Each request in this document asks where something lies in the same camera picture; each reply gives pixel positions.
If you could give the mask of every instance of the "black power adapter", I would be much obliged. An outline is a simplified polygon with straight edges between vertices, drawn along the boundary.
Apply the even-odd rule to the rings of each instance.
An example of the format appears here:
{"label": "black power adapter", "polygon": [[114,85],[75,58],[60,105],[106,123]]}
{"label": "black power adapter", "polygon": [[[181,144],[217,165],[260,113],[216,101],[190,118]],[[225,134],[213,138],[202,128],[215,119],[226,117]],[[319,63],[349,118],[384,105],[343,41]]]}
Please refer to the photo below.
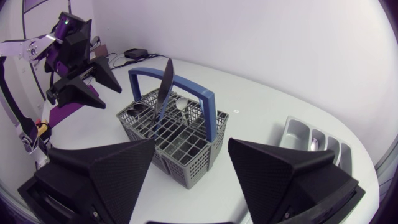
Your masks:
{"label": "black power adapter", "polygon": [[124,52],[124,56],[126,58],[130,58],[130,59],[134,59],[134,60],[138,60],[141,58],[145,58],[148,55],[148,50],[145,49],[130,49]]}

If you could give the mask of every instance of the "metal screw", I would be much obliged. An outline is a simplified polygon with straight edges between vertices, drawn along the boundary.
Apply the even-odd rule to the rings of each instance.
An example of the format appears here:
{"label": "metal screw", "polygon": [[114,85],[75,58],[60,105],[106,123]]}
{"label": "metal screw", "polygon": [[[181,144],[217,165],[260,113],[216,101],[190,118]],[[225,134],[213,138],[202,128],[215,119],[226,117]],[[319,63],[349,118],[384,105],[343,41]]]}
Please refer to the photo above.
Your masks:
{"label": "metal screw", "polygon": [[26,138],[23,138],[23,139],[22,139],[22,143],[24,143],[25,146],[30,146],[30,142],[29,142],[29,140],[26,139]]}

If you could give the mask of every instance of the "spoon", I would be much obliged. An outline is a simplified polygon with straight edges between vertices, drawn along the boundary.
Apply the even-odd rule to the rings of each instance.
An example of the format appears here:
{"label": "spoon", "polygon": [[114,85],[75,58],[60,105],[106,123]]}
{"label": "spoon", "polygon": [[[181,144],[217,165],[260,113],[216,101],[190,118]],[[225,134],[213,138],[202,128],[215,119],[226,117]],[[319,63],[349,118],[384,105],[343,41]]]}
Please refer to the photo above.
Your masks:
{"label": "spoon", "polygon": [[318,148],[319,148],[318,140],[316,138],[313,138],[311,141],[310,150],[314,152],[314,151],[318,151]]}
{"label": "spoon", "polygon": [[188,99],[185,97],[181,97],[175,102],[175,106],[177,107],[177,109],[181,111],[181,117],[186,125],[188,125],[188,121],[184,111],[187,105],[188,105]]}

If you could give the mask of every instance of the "power cord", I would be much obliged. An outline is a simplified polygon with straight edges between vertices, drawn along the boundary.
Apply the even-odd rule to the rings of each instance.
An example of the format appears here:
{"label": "power cord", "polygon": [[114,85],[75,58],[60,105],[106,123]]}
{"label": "power cord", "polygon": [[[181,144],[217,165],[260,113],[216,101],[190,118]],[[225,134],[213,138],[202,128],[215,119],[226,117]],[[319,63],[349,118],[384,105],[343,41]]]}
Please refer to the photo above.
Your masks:
{"label": "power cord", "polygon": [[115,65],[114,65],[115,62],[117,62],[117,61],[118,61],[119,59],[121,59],[121,58],[125,58],[125,57],[119,57],[117,60],[113,61],[113,60],[117,57],[117,56],[116,56],[115,58],[112,59],[112,61],[113,61],[113,64],[112,64],[113,68],[111,68],[111,70],[114,70],[114,69],[116,69],[116,68],[122,68],[122,67],[125,67],[125,66],[127,66],[127,65],[131,65],[131,64],[134,64],[134,63],[138,63],[138,62],[143,62],[143,61],[145,61],[145,60],[147,60],[147,59],[151,59],[151,58],[155,58],[155,57],[159,57],[159,56],[167,58],[166,56],[160,55],[160,54],[148,54],[148,55],[146,55],[145,57],[140,58],[140,59],[138,59],[138,60],[131,60],[131,61],[125,62],[125,63],[122,64],[122,65],[115,66]]}

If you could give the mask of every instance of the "cutlery basket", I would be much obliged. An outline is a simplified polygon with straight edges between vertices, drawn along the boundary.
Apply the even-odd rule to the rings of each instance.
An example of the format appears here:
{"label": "cutlery basket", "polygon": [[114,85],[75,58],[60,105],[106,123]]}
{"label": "cutlery basket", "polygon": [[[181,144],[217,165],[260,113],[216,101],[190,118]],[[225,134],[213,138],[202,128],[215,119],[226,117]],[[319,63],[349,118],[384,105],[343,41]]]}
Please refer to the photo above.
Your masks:
{"label": "cutlery basket", "polygon": [[[163,71],[151,68],[130,70],[129,77],[135,102],[116,116],[131,141],[155,138],[156,150],[152,162],[178,183],[190,189],[211,169],[220,153],[228,114],[216,112],[213,92],[175,75],[173,85],[194,94],[200,100],[197,102],[188,99],[188,105],[182,110],[184,118],[182,111],[175,105],[182,96],[171,92],[163,118],[152,125],[159,89],[141,96],[137,75],[161,79]],[[129,115],[127,112],[137,103],[145,105],[146,108],[139,114]],[[152,131],[154,127],[157,127],[156,132]]]}

